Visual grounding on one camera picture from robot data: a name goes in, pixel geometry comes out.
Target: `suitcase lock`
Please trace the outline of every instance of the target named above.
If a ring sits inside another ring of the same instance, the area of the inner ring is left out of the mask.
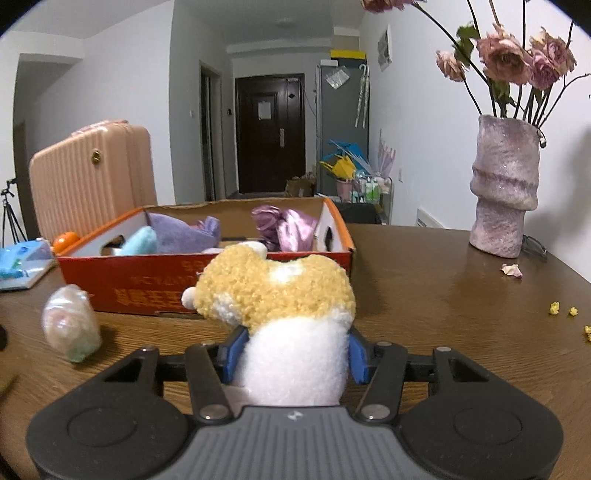
[[[98,165],[100,163],[102,155],[98,150],[93,150],[91,160],[93,165]]]

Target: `orange ball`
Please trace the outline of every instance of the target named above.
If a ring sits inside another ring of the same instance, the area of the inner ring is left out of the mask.
[[[61,254],[66,248],[74,245],[78,240],[80,240],[80,237],[74,232],[66,232],[61,234],[53,241],[54,254]]]

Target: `paper notice on door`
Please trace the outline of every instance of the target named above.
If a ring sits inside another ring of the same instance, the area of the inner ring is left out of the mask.
[[[259,102],[259,120],[271,120],[271,102]]]

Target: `suitcase handle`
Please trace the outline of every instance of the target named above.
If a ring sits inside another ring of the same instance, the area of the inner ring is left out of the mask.
[[[73,132],[70,136],[75,137],[77,135],[85,134],[91,130],[95,130],[96,128],[104,127],[105,125],[112,125],[112,124],[128,124],[127,120],[103,120],[102,122],[98,122],[96,124],[88,125],[88,127],[80,128]]]

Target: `cardboard package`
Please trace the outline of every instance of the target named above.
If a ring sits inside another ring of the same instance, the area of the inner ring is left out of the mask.
[[[181,305],[183,291],[215,255],[137,255],[116,257],[113,242],[128,239],[148,224],[147,212],[163,213],[194,225],[207,216],[220,220],[222,246],[259,237],[251,212],[262,205],[300,210],[319,220],[313,252],[269,253],[268,258],[289,261],[320,253],[335,260],[349,274],[355,247],[345,222],[329,199],[222,200],[197,206],[154,206],[132,210],[105,225],[58,256],[66,282],[91,294],[99,312],[159,315],[187,313]]]

